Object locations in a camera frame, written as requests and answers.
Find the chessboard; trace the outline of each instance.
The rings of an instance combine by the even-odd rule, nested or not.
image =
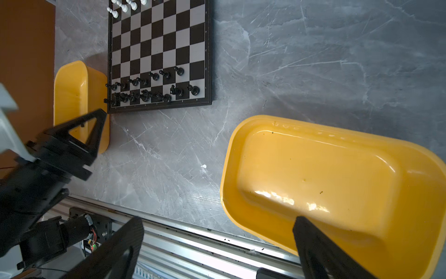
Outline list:
[[[211,104],[209,0],[132,1],[109,4],[108,113]]]

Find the white pawn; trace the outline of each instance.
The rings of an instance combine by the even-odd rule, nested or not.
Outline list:
[[[132,7],[133,11],[136,11],[136,9],[138,8],[138,4],[132,2],[132,0],[127,0],[127,3],[130,4],[130,7]]]
[[[117,0],[116,1],[116,5],[120,6],[123,12],[127,12],[128,11],[128,7],[126,4],[122,4],[121,1]]]
[[[107,7],[107,11],[108,11],[109,13],[111,13],[111,15],[112,15],[114,18],[118,18],[119,13],[118,13],[117,11],[113,11],[113,10],[110,9],[109,7]]]

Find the chess board frame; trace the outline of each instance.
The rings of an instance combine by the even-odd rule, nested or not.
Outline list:
[[[137,4],[140,6],[140,0],[133,0],[134,2],[137,2]],[[167,2],[169,0],[155,0],[153,2],[156,2],[157,4]],[[113,9],[113,3],[108,0],[109,7]],[[193,95],[190,94],[189,99],[183,99],[183,100],[174,100],[170,103],[164,103],[164,102],[154,102],[154,103],[145,103],[145,104],[136,104],[136,105],[127,105],[127,106],[112,106],[110,103],[107,104],[107,113],[121,113],[121,112],[135,112],[135,111],[144,111],[144,110],[157,110],[157,109],[165,109],[165,108],[185,108],[185,107],[193,107],[193,106],[202,106],[202,105],[210,105],[212,104],[212,41],[211,41],[211,34],[212,34],[212,16],[211,16],[211,0],[204,0],[205,2],[205,70],[204,70],[204,88],[200,88],[200,91],[204,91],[205,96],[202,98],[194,99]],[[108,83],[112,83],[112,42],[113,42],[113,16],[109,13],[108,14],[108,63],[107,63],[107,78]],[[109,100],[113,97],[113,91],[111,88],[107,89],[107,98]]]

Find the yellow plastic container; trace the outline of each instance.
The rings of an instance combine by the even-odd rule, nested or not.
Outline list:
[[[446,166],[432,152],[285,118],[235,129],[220,198],[236,225],[296,255],[306,216],[381,279],[430,278],[446,237]]]
[[[107,77],[82,61],[72,62],[59,69],[54,80],[54,125],[66,122],[99,108],[107,111]],[[85,142],[95,121],[70,131],[76,139]],[[102,131],[99,153],[105,152],[110,142],[110,117],[107,115]]]

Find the gray marble table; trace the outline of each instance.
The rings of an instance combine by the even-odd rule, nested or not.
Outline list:
[[[112,115],[107,152],[72,193],[253,237],[226,217],[219,187],[232,131],[257,114],[404,139],[446,160],[445,1],[213,2],[213,104]],[[106,73],[107,1],[57,4],[55,72],[83,60]]]

